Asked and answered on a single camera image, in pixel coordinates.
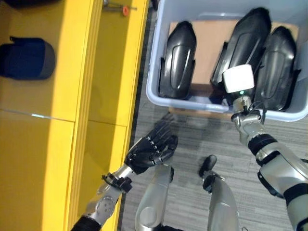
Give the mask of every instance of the robot finger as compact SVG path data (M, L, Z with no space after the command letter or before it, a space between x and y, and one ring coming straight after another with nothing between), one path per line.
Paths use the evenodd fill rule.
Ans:
M175 151L175 149L178 146L178 137L176 135L172 135L169 137L169 139L166 141L166 145L168 146L168 150Z
M168 112L166 115L164 115L164 117L162 117L161 120L165 120L166 122L170 123L172 120L174 120L174 117L170 112Z
M158 159L154 160L156 164L161 164L165 161L167 161L170 157L172 157L174 154L174 151L172 150L165 150L161 153Z
M155 165L153 155L154 153L139 153L133 158L133 163L138 167L152 167Z
M151 140L156 137L158 134L161 134L161 132L164 132L165 130L168 130L169 124L166 121L159 122L153 130L151 130L146 137L150 138Z
M200 170L199 170L199 176L202 178L204 175L204 172L212 170L214 165L217 162L217 157L215 155L209 155L203 162Z
M171 136L171 131L166 130L164 133L160 134L153 138L153 142L157 147L159 147L162 143L165 143L167 139Z

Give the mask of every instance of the yellow shelf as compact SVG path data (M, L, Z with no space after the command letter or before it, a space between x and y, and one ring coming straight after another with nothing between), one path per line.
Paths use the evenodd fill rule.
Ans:
M148 2L129 17L102 0L13 9L0 2L0 44L40 37L51 78L0 77L0 230L70 230L128 150ZM116 230L119 203L103 230Z

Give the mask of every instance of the plastic storage bin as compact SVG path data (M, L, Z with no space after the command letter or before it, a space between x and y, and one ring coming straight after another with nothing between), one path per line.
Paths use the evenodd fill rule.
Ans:
M162 0L159 4L154 33L150 70L146 86L149 100L160 106L231 112L228 106L212 104L207 97L192 96L176 100L158 96L160 58L164 57L171 22L240 19L252 8L265 7L272 21L291 23L299 27L295 68L301 69L291 105L286 111L267 111L267 118L280 121L300 120L308 114L308 2L298 0Z

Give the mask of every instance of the black cable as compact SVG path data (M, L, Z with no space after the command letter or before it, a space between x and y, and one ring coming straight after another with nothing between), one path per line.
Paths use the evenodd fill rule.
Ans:
M262 124L264 124L264 122L265 122L265 114L266 114L266 108L265 108L265 105L264 105L264 103L262 102L262 101L255 101L255 102L253 102L250 106L249 106L249 108L248 108L248 114L247 115L250 115L250 114L252 114L253 112L254 112L254 109L253 109L253 107L254 108L258 108L259 106L262 106L262 116L261 116L261 118L260 118L260 121L261 121L261 123Z

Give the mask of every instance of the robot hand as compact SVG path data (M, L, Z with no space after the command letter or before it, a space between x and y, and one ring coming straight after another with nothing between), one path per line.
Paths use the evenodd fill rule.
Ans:
M99 231L113 214L122 193L128 193L131 177L159 165L173 156L178 137L171 134L169 120L161 120L128 152L125 164L114 173L103 176L103 184L89 201L85 213L72 231Z
M141 174L149 167L166 162L173 156L177 145L178 137L172 135L169 122L161 120L152 131L134 144L124 163L136 174Z

